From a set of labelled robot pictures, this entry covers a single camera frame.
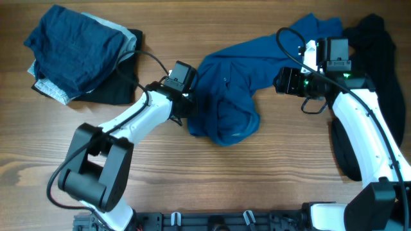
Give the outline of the blue polo shirt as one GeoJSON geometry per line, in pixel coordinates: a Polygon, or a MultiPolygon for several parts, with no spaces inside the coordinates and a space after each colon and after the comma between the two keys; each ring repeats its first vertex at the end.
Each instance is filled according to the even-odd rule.
{"type": "Polygon", "coordinates": [[[195,137],[208,137],[215,144],[230,146],[259,129],[260,115],[252,99],[257,90],[271,87],[283,67],[297,67],[284,51],[300,60],[303,42],[341,36],[339,18],[319,20],[312,13],[292,26],[295,35],[283,31],[236,44],[207,55],[198,68],[195,88],[198,114],[188,119],[195,137]]]}

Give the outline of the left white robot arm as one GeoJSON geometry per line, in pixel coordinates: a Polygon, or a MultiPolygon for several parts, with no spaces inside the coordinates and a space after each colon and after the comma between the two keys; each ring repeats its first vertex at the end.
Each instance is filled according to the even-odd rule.
{"type": "Polygon", "coordinates": [[[134,147],[156,126],[180,121],[197,111],[193,90],[174,89],[157,81],[114,119],[80,125],[66,159],[57,171],[58,188],[91,213],[91,228],[137,230],[136,212],[125,201],[134,147]]]}

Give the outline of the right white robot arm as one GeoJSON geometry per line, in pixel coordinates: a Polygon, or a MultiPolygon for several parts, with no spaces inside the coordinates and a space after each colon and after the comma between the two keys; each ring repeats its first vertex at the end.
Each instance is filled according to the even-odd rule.
{"type": "Polygon", "coordinates": [[[371,79],[360,71],[284,67],[274,86],[281,94],[326,99],[335,115],[331,130],[338,165],[363,185],[348,204],[306,204],[306,229],[410,230],[410,164],[382,116],[371,79]]]}

